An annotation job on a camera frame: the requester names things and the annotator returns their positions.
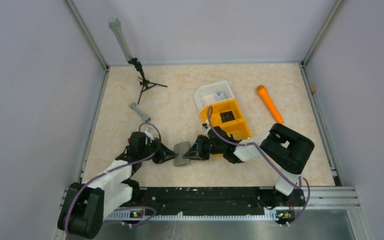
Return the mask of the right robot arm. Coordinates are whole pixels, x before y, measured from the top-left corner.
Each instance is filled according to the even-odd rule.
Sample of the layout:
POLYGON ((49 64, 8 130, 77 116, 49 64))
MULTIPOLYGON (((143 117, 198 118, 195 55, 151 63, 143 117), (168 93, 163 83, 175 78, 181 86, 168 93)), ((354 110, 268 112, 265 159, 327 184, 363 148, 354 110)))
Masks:
POLYGON ((185 159, 206 161, 211 155, 220 154, 232 164, 263 158, 278 173, 273 200, 287 206, 294 198, 293 190, 301 187, 301 174, 315 148, 306 136, 275 123, 259 137, 237 140, 219 126, 208 127, 206 134, 196 141, 182 156, 185 159))

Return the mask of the grey leather card holder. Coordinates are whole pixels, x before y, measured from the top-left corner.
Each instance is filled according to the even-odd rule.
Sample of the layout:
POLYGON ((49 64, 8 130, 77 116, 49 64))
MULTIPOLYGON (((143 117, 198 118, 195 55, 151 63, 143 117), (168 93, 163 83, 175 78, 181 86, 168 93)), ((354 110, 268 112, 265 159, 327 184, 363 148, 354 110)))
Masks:
POLYGON ((184 167, 191 163, 189 158, 184 157, 184 154, 186 154, 190 148, 191 145, 189 141, 182 141, 174 146, 176 157, 173 160, 173 164, 175 167, 184 167))

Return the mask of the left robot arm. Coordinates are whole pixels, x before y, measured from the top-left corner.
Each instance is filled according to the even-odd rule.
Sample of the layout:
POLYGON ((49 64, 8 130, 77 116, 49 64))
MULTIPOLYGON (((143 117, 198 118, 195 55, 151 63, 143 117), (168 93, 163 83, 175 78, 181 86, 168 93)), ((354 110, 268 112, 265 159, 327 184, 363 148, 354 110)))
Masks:
POLYGON ((166 147, 160 137, 133 132, 128 145, 109 167, 86 183, 74 182, 68 187, 57 228, 93 239, 110 213, 123 204, 134 207, 140 202, 138 183, 131 177, 143 162, 162 164, 176 157, 177 153, 166 147))

